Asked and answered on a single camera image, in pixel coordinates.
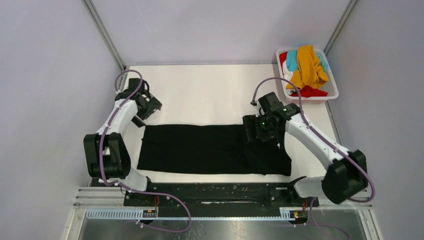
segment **white table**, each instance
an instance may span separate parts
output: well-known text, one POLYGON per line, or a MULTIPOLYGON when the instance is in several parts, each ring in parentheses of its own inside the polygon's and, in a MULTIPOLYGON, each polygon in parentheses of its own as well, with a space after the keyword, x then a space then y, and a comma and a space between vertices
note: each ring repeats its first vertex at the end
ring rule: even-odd
MULTIPOLYGON (((139 71, 150 85, 150 92, 162 103, 161 111, 152 114, 148 125, 242 124, 244 115, 255 114, 250 105, 258 83, 269 77, 279 77, 274 64, 226 65, 158 65, 131 66, 139 71)), ((136 78, 130 72, 128 78, 136 78)), ((269 92, 282 96, 280 81, 264 83, 257 93, 260 98, 269 92)), ((331 139, 335 139, 325 104, 305 104, 309 119, 331 139)), ((130 124, 124 142, 131 157, 131 166, 137 169, 144 127, 130 124)), ((268 174, 185 174, 139 170, 155 183, 272 183, 289 182, 301 176, 325 175, 318 159, 297 139, 286 133, 285 149, 292 159, 291 176, 268 174)))

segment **black fabric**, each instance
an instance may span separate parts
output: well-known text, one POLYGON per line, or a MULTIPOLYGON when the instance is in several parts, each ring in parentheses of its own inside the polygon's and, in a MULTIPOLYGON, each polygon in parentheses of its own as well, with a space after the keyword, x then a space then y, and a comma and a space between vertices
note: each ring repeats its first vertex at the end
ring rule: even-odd
POLYGON ((148 125, 137 169, 184 174, 282 174, 292 160, 278 141, 245 144, 243 125, 148 125))

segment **blue cloth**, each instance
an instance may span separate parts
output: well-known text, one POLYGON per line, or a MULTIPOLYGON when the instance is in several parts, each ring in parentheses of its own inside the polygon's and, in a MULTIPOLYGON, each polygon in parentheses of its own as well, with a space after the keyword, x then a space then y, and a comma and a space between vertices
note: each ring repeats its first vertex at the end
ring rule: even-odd
POLYGON ((327 73, 327 69, 329 69, 329 64, 324 61, 322 56, 317 55, 317 57, 319 58, 319 64, 324 69, 324 72, 327 73))
POLYGON ((294 72, 299 68, 297 56, 298 56, 298 50, 297 49, 289 51, 287 53, 287 58, 285 59, 285 64, 287 65, 287 69, 290 72, 294 72))

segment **plastic basket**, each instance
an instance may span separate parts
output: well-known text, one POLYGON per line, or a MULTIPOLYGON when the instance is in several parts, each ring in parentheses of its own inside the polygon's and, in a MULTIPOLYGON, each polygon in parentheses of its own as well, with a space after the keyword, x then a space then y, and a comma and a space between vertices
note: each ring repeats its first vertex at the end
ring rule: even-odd
MULTIPOLYGON (((281 78, 283 78, 283 69, 281 67, 281 62, 280 62, 280 54, 291 51, 293 49, 279 49, 276 52, 276 56, 277 56, 277 62, 278 62, 278 70, 279 70, 279 75, 281 78)), ((326 55, 324 54, 324 52, 322 50, 313 49, 315 51, 315 54, 317 56, 321 56, 324 61, 328 64, 329 62, 327 61, 326 55)), ((328 93, 327 96, 311 96, 311 97, 302 97, 302 103, 305 104, 322 104, 325 103, 327 100, 330 99, 336 99, 339 96, 339 90, 337 90, 337 85, 336 82, 334 81, 334 76, 333 73, 331 72, 331 68, 330 66, 328 66, 327 69, 327 77, 328 77, 328 82, 326 84, 324 84, 324 86, 320 87, 319 89, 322 91, 326 91, 328 93)), ((282 86, 283 86, 283 92, 284 92, 284 96, 285 96, 285 103, 289 104, 289 103, 295 103, 295 104, 299 104, 299 98, 297 96, 290 96, 286 86, 288 83, 283 82, 282 86)))

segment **white wall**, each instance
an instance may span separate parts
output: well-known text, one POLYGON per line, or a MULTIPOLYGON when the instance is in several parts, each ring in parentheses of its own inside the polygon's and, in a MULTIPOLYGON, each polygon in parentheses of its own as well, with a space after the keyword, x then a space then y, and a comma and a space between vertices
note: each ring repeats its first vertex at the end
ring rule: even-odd
POLYGON ((57 240, 119 70, 79 0, 2 0, 0 33, 0 238, 57 240))
POLYGON ((325 48, 349 0, 93 0, 127 65, 276 63, 325 48))
POLYGON ((328 61, 341 136, 367 156, 385 240, 422 239, 424 1, 359 1, 328 61))

